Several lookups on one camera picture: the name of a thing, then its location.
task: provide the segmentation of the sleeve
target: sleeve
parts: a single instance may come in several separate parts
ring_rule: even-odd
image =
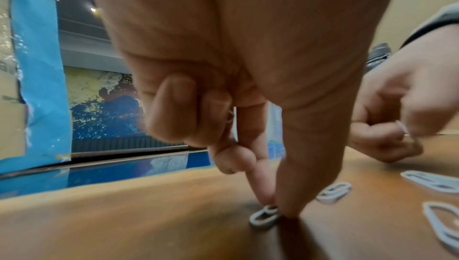
[[[437,28],[456,23],[459,24],[459,2],[443,7],[437,14],[421,24],[401,48]]]

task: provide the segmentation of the dark ceiling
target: dark ceiling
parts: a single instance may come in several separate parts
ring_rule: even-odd
[[[102,21],[91,12],[92,5],[93,0],[59,0],[57,3],[59,29],[109,39]]]

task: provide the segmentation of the blue and yellow painting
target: blue and yellow painting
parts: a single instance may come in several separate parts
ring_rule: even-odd
[[[64,68],[73,139],[145,135],[142,103],[129,74]]]

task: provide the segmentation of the wooden table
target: wooden table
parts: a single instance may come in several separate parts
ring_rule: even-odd
[[[267,231],[248,224],[261,207],[244,175],[214,168],[2,200],[0,259],[456,259],[421,204],[459,206],[459,195],[404,180],[410,169],[459,176],[459,136],[430,140],[423,157],[393,165],[347,150],[339,180],[351,192]]]

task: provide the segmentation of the fingernail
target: fingernail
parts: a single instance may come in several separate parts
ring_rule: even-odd
[[[230,108],[228,101],[211,101],[209,107],[210,119],[215,123],[221,123],[227,120],[228,111]]]
[[[190,105],[196,99],[196,83],[187,78],[172,80],[172,95],[177,104]]]

